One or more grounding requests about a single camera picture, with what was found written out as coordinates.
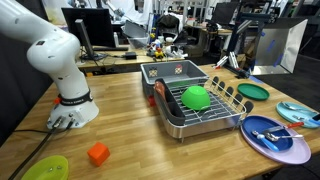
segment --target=purple plate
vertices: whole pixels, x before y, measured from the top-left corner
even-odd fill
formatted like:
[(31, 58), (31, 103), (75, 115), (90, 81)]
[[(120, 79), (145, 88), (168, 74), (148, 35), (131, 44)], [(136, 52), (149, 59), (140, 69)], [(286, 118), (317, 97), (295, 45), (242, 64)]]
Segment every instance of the purple plate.
[[(275, 123), (283, 126), (285, 124), (282, 124), (276, 120), (270, 119), (271, 121), (274, 121)], [(293, 129), (287, 129), (287, 132), (294, 136), (294, 135), (298, 135), (298, 133), (296, 131), (294, 131)], [(262, 155), (277, 161), (277, 162), (281, 162), (284, 164), (303, 164), (305, 162), (307, 162), (310, 157), (311, 157), (311, 151), (310, 148), (308, 146), (308, 144), (306, 143), (306, 141), (304, 139), (298, 139), (298, 138), (294, 138), (293, 140), (293, 145), (290, 149), (288, 150), (284, 150), (284, 151), (280, 151), (280, 152), (274, 152), (268, 148), (262, 147), (259, 144), (255, 143), (254, 141), (252, 141), (244, 132), (242, 126), (241, 126), (241, 133), (244, 137), (244, 139), (258, 152), (260, 152)]]

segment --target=blue plate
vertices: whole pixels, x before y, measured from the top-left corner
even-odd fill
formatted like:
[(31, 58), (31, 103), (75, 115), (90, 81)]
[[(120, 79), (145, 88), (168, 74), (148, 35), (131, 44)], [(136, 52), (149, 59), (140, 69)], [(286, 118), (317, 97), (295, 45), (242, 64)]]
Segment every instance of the blue plate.
[[(276, 123), (275, 121), (270, 120), (264, 116), (248, 116), (243, 120), (242, 129), (246, 136), (256, 144), (259, 144), (262, 147), (268, 148), (261, 140), (257, 139), (255, 135), (252, 134), (252, 131), (257, 131), (262, 133), (263, 130), (275, 126), (283, 125), (280, 123)], [(280, 130), (276, 132), (272, 132), (272, 134), (276, 136), (290, 136), (290, 134), (286, 130)], [(290, 149), (293, 145), (293, 141), (291, 138), (280, 138), (278, 141), (272, 142), (274, 145), (278, 147), (280, 151), (284, 151)]]
[(317, 124), (314, 124), (314, 123), (308, 121), (308, 119), (311, 119), (312, 117), (314, 117), (318, 113), (313, 112), (311, 109), (303, 107), (303, 106), (301, 106), (299, 104), (295, 104), (295, 103), (292, 103), (292, 102), (285, 102), (285, 103), (288, 104), (289, 106), (292, 106), (292, 107), (297, 108), (297, 109), (309, 110), (309, 111), (290, 110), (290, 109), (286, 108), (282, 103), (278, 103), (277, 106), (276, 106), (277, 112), (285, 120), (287, 120), (287, 121), (289, 121), (291, 123), (300, 122), (301, 120), (298, 120), (298, 119), (293, 117), (294, 115), (296, 115), (298, 117), (302, 117), (302, 118), (306, 119), (306, 121), (303, 121), (304, 125), (302, 127), (305, 127), (305, 128), (318, 128), (319, 127)]

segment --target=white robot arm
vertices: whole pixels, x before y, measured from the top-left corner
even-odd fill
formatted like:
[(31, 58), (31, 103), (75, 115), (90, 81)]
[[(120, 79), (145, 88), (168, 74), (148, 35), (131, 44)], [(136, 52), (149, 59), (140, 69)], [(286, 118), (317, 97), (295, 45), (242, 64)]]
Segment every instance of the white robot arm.
[(79, 40), (51, 23), (36, 16), (15, 0), (0, 1), (0, 33), (28, 42), (30, 64), (47, 73), (55, 82), (61, 102), (52, 109), (48, 128), (54, 121), (63, 118), (60, 128), (70, 121), (73, 128), (80, 128), (99, 113), (94, 103), (84, 74), (75, 64), (79, 54)]

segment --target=wooden tabletop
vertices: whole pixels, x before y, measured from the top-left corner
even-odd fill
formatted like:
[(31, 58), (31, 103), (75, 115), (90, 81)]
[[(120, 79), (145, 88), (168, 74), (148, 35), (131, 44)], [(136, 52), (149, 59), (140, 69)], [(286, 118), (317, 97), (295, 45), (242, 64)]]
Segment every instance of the wooden tabletop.
[[(201, 68), (226, 86), (237, 87), (249, 79), (237, 79), (226, 69)], [(80, 129), (53, 135), (22, 169), (21, 177), (37, 161), (62, 155), (69, 161), (69, 179), (245, 179), (266, 173), (283, 164), (261, 155), (244, 140), (239, 129), (219, 130), (187, 137), (183, 143), (166, 132), (157, 107), (150, 107), (141, 84), (141, 72), (87, 78), (99, 115)], [(267, 84), (258, 84), (270, 93), (266, 101), (253, 101), (250, 115), (263, 115), (288, 123), (275, 110), (280, 101), (296, 100)], [(52, 101), (58, 91), (53, 84), (32, 108), (17, 129), (47, 130)], [(313, 154), (320, 151), (320, 129), (295, 130), (305, 136)], [(8, 179), (38, 146), (44, 134), (14, 132), (0, 149), (0, 179)], [(87, 151), (101, 142), (110, 157), (94, 166)]]
[[(122, 65), (135, 65), (135, 64), (143, 64), (143, 63), (154, 63), (155, 61), (153, 60), (152, 57), (147, 56), (147, 52), (146, 50), (143, 49), (131, 49), (129, 47), (130, 52), (135, 52), (137, 54), (137, 59), (133, 59), (133, 60), (126, 60), (124, 58), (121, 57), (114, 57), (114, 56), (122, 56), (125, 54), (126, 51), (96, 51), (96, 53), (101, 53), (101, 54), (108, 54), (108, 57), (96, 61), (96, 63), (98, 64), (98, 66), (114, 66), (114, 65), (118, 65), (118, 66), (122, 66)], [(184, 58), (173, 58), (173, 57), (168, 57), (167, 58), (163, 58), (161, 59), (156, 59), (157, 62), (161, 62), (161, 61), (176, 61), (176, 60), (182, 60)], [(79, 58), (76, 59), (76, 63), (78, 68), (93, 68), (93, 67), (97, 67), (97, 64), (94, 61), (81, 61)]]

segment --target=dish rack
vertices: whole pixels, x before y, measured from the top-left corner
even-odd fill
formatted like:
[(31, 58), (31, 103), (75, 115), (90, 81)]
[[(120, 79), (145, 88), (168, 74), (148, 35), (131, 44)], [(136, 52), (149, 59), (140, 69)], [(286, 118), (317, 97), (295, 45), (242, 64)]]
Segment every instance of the dish rack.
[[(184, 85), (165, 83), (163, 79), (157, 81), (165, 85), (165, 99), (157, 91), (154, 91), (154, 97), (166, 131), (182, 142), (185, 137), (234, 127), (246, 112), (237, 98), (210, 79)], [(209, 94), (211, 104), (206, 110), (195, 111), (181, 102), (183, 92), (194, 85), (204, 87)]]

